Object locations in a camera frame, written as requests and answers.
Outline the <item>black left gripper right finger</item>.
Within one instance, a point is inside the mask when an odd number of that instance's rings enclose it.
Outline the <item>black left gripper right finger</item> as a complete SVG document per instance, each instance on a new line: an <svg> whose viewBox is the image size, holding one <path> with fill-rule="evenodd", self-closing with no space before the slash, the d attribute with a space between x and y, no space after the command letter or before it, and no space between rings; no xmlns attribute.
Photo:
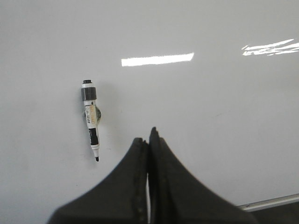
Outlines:
<svg viewBox="0 0 299 224"><path fill-rule="evenodd" d="M149 137L150 221L153 224L256 224L257 220L198 181L156 128Z"/></svg>

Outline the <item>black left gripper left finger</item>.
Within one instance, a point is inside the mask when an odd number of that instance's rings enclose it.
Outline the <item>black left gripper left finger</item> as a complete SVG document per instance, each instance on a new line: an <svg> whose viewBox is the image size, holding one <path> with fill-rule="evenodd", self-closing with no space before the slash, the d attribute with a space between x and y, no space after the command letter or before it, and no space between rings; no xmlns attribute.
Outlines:
<svg viewBox="0 0 299 224"><path fill-rule="evenodd" d="M114 170L93 189L61 206L49 224L146 224L148 144L135 138Z"/></svg>

